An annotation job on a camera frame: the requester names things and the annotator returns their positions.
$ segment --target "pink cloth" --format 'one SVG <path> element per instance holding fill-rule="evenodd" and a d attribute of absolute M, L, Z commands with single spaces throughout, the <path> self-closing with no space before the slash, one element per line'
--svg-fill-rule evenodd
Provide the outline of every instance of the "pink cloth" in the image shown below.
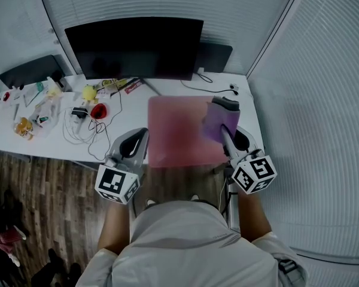
<path fill-rule="evenodd" d="M 18 242 L 22 238 L 14 227 L 10 227 L 5 232 L 0 233 L 0 249 L 9 254 L 12 252 L 13 243 Z"/>
<path fill-rule="evenodd" d="M 148 105 L 149 166 L 226 163 L 222 144 L 205 137 L 202 121 L 213 97 L 151 97 Z"/>

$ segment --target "small bottle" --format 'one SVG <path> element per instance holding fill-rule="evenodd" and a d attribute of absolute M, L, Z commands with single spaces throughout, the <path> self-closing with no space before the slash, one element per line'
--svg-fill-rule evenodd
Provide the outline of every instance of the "small bottle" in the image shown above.
<path fill-rule="evenodd" d="M 33 134 L 31 134 L 33 125 L 27 118 L 19 117 L 14 125 L 14 131 L 28 141 L 33 138 Z"/>

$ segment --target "white shirt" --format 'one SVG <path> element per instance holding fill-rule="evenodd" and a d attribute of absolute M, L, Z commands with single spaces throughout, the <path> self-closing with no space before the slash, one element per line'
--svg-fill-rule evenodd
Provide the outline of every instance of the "white shirt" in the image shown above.
<path fill-rule="evenodd" d="M 141 213 L 130 245 L 119 256 L 100 250 L 76 286 L 286 286 L 281 259 L 296 262 L 305 286 L 297 255 L 273 233 L 250 243 L 214 207 L 173 201 Z"/>

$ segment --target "window blind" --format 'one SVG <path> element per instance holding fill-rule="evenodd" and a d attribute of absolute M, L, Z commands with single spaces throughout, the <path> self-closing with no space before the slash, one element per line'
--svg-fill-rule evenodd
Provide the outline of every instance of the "window blind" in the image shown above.
<path fill-rule="evenodd" d="M 74 72 L 42 5 L 42 0 L 0 0 L 0 74 L 48 54 Z M 0 80 L 0 91 L 8 87 Z"/>
<path fill-rule="evenodd" d="M 249 83 L 278 171 L 261 193 L 273 230 L 359 263 L 359 0 L 302 0 Z"/>
<path fill-rule="evenodd" d="M 288 0 L 43 0 L 75 70 L 82 73 L 65 29 L 100 20 L 139 16 L 204 20 L 202 40 L 233 47 L 226 72 L 245 74 Z M 141 33 L 149 27 L 141 27 Z"/>

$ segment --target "white table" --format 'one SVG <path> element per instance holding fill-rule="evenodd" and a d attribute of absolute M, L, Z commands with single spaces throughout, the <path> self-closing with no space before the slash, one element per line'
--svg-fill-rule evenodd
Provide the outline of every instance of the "white table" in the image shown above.
<path fill-rule="evenodd" d="M 180 81 L 177 80 L 147 80 L 164 96 L 225 96 L 231 100 L 237 100 L 240 104 L 241 117 L 238 125 L 250 132 L 256 140 L 258 146 L 263 149 L 263 141 L 261 131 L 258 124 L 257 114 L 254 107 L 254 102 L 250 93 L 250 89 L 243 75 L 233 74 L 212 74 L 205 73 L 214 82 L 204 82 L 197 75 L 193 76 L 192 81 L 184 81 L 188 86 L 195 88 L 204 88 L 207 90 L 223 90 L 229 89 L 231 83 L 239 87 L 239 95 L 235 96 L 231 91 L 223 93 L 209 93 L 207 91 L 192 90 L 184 87 Z M 60 107 L 60 117 L 58 124 L 53 128 L 46 138 L 35 136 L 31 141 L 27 141 L 15 134 L 13 130 L 14 107 L 0 108 L 0 150 L 5 152 L 12 152 L 17 154 L 57 158 L 61 160 L 71 161 L 85 161 L 85 162 L 100 162 L 87 152 L 88 145 L 73 145 L 63 138 L 62 127 L 65 108 L 78 106 L 81 100 L 81 91 L 86 84 L 95 85 L 101 80 L 86 80 L 84 75 L 74 75 L 66 77 L 66 80 L 71 85 L 73 91 L 77 93 L 67 93 L 63 95 Z M 148 100 L 150 97 L 157 96 L 148 86 L 142 85 L 126 94 L 124 90 L 121 91 L 122 112 L 113 119 L 112 124 L 108 127 L 108 134 L 111 141 L 122 135 L 123 133 L 138 128 L 148 126 Z M 43 99 L 43 95 L 39 95 L 33 102 L 25 108 L 25 105 L 20 102 L 17 116 L 29 117 L 33 113 L 34 106 Z M 106 103 L 110 112 L 106 118 L 103 119 L 105 124 L 110 122 L 111 117 L 120 110 L 120 98 L 118 94 L 112 96 L 110 100 L 101 100 Z M 88 137 L 89 118 L 81 126 L 80 135 L 85 138 Z M 105 132 L 98 134 L 98 141 L 91 147 L 91 152 L 98 158 L 103 158 L 107 151 L 108 139 Z"/>

